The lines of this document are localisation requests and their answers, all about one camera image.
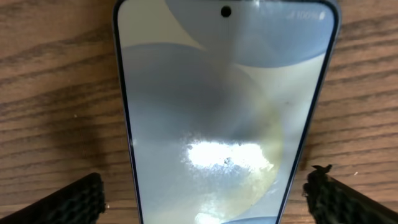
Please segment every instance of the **brown wooden surface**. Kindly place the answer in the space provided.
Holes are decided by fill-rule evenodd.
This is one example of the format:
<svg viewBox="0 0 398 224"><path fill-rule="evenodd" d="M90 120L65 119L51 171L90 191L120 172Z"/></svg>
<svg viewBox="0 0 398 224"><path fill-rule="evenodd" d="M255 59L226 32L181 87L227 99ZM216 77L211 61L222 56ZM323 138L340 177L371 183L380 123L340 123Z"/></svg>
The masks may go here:
<svg viewBox="0 0 398 224"><path fill-rule="evenodd" d="M113 4L0 0L0 217L99 172L110 206L99 222L138 223ZM312 222L301 186L314 164L334 164L333 177L398 211L398 1L341 6L284 223Z"/></svg>

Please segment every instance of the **wooden table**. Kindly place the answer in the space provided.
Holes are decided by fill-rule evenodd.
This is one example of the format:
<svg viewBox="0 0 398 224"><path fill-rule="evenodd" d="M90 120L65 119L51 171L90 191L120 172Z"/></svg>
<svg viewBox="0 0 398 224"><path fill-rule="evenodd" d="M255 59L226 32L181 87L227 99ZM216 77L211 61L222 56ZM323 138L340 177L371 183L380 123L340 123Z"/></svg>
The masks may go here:
<svg viewBox="0 0 398 224"><path fill-rule="evenodd" d="M99 223L138 223L113 0L0 1L0 217L99 172ZM341 2L344 25L284 223L312 223L311 165L398 211L398 1Z"/></svg>

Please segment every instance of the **phone frame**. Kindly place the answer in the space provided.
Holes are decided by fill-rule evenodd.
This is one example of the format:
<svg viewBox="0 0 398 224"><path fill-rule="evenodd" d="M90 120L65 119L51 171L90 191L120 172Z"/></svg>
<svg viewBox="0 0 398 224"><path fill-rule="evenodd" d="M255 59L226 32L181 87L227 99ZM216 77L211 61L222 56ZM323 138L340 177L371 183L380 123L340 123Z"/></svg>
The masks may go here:
<svg viewBox="0 0 398 224"><path fill-rule="evenodd" d="M127 0L117 0L114 5L113 15L112 15L112 17L113 17L112 28L113 28L113 35L114 35L114 47L116 50L116 60L118 63L120 89L121 89L122 99L123 99L123 111L124 111L124 119L125 119L125 123L126 123L127 143L129 146L130 163L131 163L131 169L132 169L133 179L134 179L137 210L138 210L138 214L139 214L139 223L144 224L144 222L142 220L141 200L140 200L140 195L139 195L139 186L138 186L138 179L137 179L137 172L136 172L136 160L134 157L134 148L132 146L132 134L131 134L131 128L130 128L131 123L130 123L130 119L129 119L129 115L128 115L129 108L128 108L128 104L127 104L126 83L124 81L123 61L122 61L121 45L120 45L120 39L119 39L118 12L119 12L119 8L120 8L121 4L124 1L127 1ZM215 1L236 1L236 0L215 0ZM335 0L278 0L278 1L281 1L281 2L316 2L316 3L324 4L324 5L328 6L331 9L331 11L333 12L333 16L335 18L335 25L334 25L333 31L331 33L329 45L326 50L325 58L323 60L323 64L322 64L322 68L321 68L321 71L320 71L320 74L318 77L317 85L315 87L315 92L314 92L314 95L312 98L310 109L308 111L308 115L307 115L307 119L305 121L303 133L302 133L300 143L297 148L297 153L296 153L293 165L292 165L292 170L290 171L289 180L286 185L284 197L282 198L281 205L279 208L279 213L278 213L277 220L276 220L275 224L279 224L282 219L282 214L285 210L287 198L288 198L291 188L292 188L293 178L297 171L297 166L299 164L300 158L302 156L304 143L307 138L308 130L310 128L310 123L311 123L311 120L312 120L312 117L313 117L313 114L315 111L315 107L318 102L320 90L322 88L323 81L326 76L326 71L328 70L331 55L332 55L333 49L335 47L337 37L338 37L340 27L341 27L341 9Z"/></svg>

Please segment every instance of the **wood grain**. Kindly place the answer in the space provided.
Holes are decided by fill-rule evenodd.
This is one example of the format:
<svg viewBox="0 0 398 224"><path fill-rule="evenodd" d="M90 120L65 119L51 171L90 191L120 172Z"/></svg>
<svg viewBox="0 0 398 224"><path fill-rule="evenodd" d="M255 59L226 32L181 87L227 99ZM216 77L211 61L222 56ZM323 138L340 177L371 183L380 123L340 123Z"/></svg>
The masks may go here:
<svg viewBox="0 0 398 224"><path fill-rule="evenodd" d="M113 0L0 1L0 217L99 172L99 223L138 223ZM313 223L314 164L398 211L398 1L341 1L343 28L283 222Z"/></svg>

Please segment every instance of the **phone screen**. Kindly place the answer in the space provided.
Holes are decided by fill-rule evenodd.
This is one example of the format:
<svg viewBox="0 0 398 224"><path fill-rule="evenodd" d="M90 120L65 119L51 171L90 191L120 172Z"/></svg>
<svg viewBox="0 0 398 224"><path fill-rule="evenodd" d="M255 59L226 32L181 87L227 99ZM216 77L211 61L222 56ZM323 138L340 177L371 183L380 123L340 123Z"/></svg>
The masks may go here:
<svg viewBox="0 0 398 224"><path fill-rule="evenodd" d="M116 12L142 222L276 223L336 29L332 8L129 0Z"/></svg>

